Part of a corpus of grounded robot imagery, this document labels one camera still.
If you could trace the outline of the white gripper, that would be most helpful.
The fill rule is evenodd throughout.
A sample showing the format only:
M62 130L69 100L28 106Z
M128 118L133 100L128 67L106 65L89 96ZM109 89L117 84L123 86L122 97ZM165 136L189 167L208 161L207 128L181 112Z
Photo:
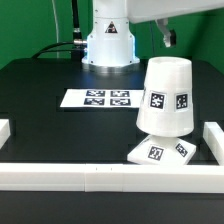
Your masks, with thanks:
M156 25L167 48L176 45L176 32L168 28L167 18L223 7L224 0L126 0L127 17L132 23L158 19Z

